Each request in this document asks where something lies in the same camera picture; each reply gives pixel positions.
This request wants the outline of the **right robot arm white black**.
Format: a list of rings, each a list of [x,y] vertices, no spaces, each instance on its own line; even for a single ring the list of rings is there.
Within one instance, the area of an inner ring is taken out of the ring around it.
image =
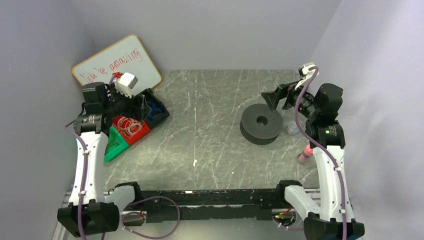
[[[337,121],[342,105],[343,89],[324,83],[315,95],[305,87],[295,88],[296,82],[281,84],[274,91],[261,96],[271,110],[281,100],[282,109],[295,108],[295,116],[306,118],[300,131],[309,140],[315,160],[320,202],[316,203],[300,185],[287,185],[284,199],[303,222],[303,232],[308,240],[357,240],[365,235],[365,226],[356,220],[345,180],[345,135]]]

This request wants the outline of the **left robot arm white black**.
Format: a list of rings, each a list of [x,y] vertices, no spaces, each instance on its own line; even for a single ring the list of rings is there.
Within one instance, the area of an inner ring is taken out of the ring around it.
[[[125,207],[141,200],[137,182],[120,183],[105,196],[104,158],[113,119],[135,117],[140,121],[151,108],[142,93],[125,96],[115,83],[92,82],[82,87],[82,111],[71,122],[77,142],[77,163],[71,196],[57,211],[57,220],[76,238],[114,232],[122,222]]]

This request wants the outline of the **black bin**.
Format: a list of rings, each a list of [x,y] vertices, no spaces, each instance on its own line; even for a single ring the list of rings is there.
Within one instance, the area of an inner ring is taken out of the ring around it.
[[[145,96],[146,103],[150,107],[150,112],[144,118],[144,121],[150,129],[154,129],[163,123],[170,116],[170,113],[150,88],[141,93]]]

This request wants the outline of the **red bin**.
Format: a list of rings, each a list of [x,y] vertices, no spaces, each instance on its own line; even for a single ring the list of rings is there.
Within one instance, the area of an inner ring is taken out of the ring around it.
[[[135,144],[151,131],[144,120],[138,121],[133,118],[120,115],[115,117],[112,121],[112,126],[119,131],[130,146]]]

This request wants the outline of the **clear plastic cup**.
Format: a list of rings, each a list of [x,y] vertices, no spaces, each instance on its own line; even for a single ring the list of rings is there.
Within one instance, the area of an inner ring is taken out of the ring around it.
[[[295,135],[297,135],[299,132],[300,132],[300,130],[299,130],[299,128],[298,128],[298,126],[297,126],[297,124],[296,124],[296,122],[295,122],[294,120],[290,121],[290,122],[287,124],[287,134],[288,134],[289,136],[295,136]]]

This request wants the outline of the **black spool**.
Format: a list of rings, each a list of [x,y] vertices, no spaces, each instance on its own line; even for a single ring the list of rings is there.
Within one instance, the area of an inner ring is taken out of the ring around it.
[[[241,115],[240,132],[255,145],[274,142],[283,130],[283,118],[277,110],[270,110],[267,104],[256,103],[248,106]]]

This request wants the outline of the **green bin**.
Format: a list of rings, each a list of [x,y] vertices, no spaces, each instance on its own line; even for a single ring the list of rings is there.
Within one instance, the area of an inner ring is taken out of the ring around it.
[[[113,126],[109,129],[109,138],[104,153],[104,161],[111,162],[123,151],[129,148],[129,144],[125,141],[120,132]]]

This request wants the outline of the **pink marker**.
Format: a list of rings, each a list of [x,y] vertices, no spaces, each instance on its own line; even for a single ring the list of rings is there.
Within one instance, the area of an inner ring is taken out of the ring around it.
[[[311,156],[313,156],[313,149],[308,144],[303,151],[297,156],[297,161],[301,164],[306,163]]]

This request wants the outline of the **whiteboard with red writing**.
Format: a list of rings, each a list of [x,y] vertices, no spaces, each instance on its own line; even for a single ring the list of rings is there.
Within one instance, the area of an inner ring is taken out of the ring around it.
[[[115,72],[137,77],[137,83],[131,90],[133,95],[153,88],[162,81],[159,70],[135,34],[124,37],[71,69],[81,85],[108,83]]]

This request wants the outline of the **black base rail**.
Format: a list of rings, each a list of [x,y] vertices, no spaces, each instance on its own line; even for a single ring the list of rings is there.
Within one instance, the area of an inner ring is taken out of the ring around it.
[[[207,190],[141,190],[135,181],[128,185],[135,188],[135,200],[125,210],[143,211],[147,223],[162,223],[176,219],[270,221],[278,210],[290,206],[285,189],[302,184],[280,180],[275,188]]]

